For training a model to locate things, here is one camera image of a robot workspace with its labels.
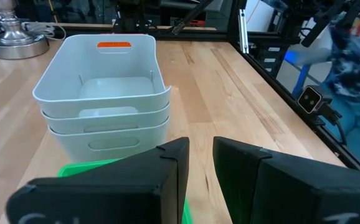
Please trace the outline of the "silver aluminium post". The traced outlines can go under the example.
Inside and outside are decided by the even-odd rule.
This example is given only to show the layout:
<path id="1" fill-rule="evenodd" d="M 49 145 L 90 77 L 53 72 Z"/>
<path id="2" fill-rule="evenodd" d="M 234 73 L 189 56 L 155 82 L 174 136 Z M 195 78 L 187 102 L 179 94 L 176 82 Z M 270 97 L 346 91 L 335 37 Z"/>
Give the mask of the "silver aluminium post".
<path id="1" fill-rule="evenodd" d="M 248 42 L 248 34 L 247 34 L 247 18 L 245 16 L 245 10 L 239 10 L 239 43 L 240 49 L 243 54 L 249 53 L 249 42 Z"/>

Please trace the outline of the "person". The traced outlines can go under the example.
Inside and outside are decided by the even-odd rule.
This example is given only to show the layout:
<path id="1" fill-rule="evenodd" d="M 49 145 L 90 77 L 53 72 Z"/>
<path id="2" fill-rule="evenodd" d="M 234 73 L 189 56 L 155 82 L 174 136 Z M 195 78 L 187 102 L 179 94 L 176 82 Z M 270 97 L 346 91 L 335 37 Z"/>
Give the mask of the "person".
<path id="1" fill-rule="evenodd" d="M 330 49 L 292 50 L 295 65 L 331 62 L 321 87 L 332 95 L 332 107 L 339 111 L 338 124 L 326 123 L 326 129 L 343 142 L 360 162 L 360 36 L 332 26 L 329 30 Z"/>

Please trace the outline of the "table lamp white shade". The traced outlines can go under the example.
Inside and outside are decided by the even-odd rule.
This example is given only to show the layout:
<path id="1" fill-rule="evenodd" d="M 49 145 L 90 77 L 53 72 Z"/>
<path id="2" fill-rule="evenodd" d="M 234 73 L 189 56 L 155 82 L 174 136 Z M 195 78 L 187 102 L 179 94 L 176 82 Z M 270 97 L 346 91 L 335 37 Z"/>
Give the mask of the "table lamp white shade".
<path id="1" fill-rule="evenodd" d="M 31 34 L 22 28 L 14 8 L 16 0 L 0 0 L 0 59 L 19 60 L 36 57 L 49 50 L 47 38 L 42 34 Z"/>

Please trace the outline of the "orange slotted plastic basket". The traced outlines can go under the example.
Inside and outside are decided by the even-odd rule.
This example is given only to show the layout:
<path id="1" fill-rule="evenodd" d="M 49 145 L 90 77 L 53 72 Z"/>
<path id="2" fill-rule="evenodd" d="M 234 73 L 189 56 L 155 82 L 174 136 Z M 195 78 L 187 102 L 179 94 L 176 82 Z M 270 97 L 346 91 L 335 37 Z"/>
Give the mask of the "orange slotted plastic basket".
<path id="1" fill-rule="evenodd" d="M 113 47 L 126 48 L 126 47 L 131 47 L 131 44 L 129 42 L 99 42 L 97 44 L 97 48 L 113 48 Z"/>

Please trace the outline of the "black frame strut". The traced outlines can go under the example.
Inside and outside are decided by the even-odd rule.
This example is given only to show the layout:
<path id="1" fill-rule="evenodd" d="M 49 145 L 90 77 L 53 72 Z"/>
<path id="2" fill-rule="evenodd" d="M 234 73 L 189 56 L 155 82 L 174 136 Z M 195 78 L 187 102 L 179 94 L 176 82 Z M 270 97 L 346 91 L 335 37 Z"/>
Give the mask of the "black frame strut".
<path id="1" fill-rule="evenodd" d="M 176 26 L 171 28 L 171 33 L 177 35 L 192 20 L 194 20 L 214 0 L 202 0 L 197 4 Z"/>

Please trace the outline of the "green slotted plastic basket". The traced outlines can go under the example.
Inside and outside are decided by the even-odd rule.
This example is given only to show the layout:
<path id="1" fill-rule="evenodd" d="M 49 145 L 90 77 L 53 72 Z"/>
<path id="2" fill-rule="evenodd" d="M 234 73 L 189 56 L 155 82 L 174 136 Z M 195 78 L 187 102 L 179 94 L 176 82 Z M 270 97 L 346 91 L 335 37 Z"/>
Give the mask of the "green slotted plastic basket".
<path id="1" fill-rule="evenodd" d="M 57 177 L 68 177 L 75 174 L 79 174 L 91 169 L 95 169 L 100 166 L 104 166 L 106 164 L 119 161 L 119 159 L 109 159 L 109 160 L 102 160 L 102 161 L 92 161 L 92 162 L 81 162 L 81 163 L 73 163 L 67 164 L 60 168 L 58 171 Z M 193 224 L 193 219 L 191 215 L 191 211 L 189 208 L 188 201 L 185 200 L 184 202 L 184 209 L 182 215 L 182 224 Z"/>

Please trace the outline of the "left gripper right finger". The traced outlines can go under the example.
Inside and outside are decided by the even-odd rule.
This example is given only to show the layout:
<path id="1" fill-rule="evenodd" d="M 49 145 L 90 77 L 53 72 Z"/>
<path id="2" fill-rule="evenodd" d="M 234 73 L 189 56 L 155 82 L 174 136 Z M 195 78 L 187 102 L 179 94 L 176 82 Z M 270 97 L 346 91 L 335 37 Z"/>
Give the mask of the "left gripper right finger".
<path id="1" fill-rule="evenodd" d="M 360 224 L 360 171 L 233 139 L 213 140 L 233 224 Z"/>

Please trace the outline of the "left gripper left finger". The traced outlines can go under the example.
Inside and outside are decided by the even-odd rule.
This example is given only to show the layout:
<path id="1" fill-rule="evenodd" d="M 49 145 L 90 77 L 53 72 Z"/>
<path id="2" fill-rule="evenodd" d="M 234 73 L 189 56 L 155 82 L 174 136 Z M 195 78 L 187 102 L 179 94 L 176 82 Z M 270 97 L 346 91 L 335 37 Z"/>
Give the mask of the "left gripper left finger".
<path id="1" fill-rule="evenodd" d="M 28 181 L 6 203 L 9 224 L 183 224 L 189 138 L 67 177 Z"/>

